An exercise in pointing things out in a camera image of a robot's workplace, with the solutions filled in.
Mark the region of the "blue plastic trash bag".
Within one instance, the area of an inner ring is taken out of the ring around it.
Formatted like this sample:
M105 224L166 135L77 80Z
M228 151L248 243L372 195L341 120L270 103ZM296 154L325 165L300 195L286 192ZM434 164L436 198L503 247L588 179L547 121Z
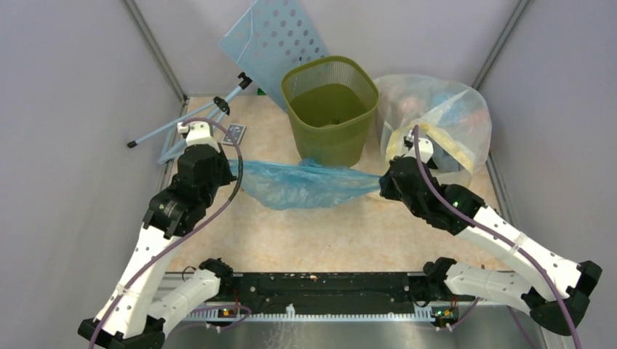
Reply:
M348 167L243 161L242 189L274 210L331 208L380 190L380 176Z

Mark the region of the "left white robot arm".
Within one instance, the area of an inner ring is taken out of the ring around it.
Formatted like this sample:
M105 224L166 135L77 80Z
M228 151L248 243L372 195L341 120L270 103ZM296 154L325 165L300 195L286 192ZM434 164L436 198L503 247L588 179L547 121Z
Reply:
M89 348L162 348L175 327L201 302L225 300L233 281L201 270L160 301L154 296L181 244L222 214L240 189L220 143L190 145L171 184L150 201L130 261L107 303L78 328Z

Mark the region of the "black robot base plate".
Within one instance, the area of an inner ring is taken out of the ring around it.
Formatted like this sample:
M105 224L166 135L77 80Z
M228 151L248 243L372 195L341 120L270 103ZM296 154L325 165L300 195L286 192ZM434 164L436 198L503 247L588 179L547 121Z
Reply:
M299 314L412 313L438 302L471 301L432 286L416 272L243 273L224 281L209 304L245 305L256 313L283 313L293 305Z

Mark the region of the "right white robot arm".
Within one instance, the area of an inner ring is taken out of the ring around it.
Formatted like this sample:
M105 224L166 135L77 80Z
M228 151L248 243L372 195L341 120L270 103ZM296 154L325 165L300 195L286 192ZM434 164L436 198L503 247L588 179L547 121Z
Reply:
M461 185L440 185L413 157L396 157L379 180L380 195L402 202L428 225L489 252L508 271L472 267L452 258L427 262L428 293L437 300L470 295L513 307L539 326L571 334L589 307L602 268L574 262L548 250L505 221L478 195Z

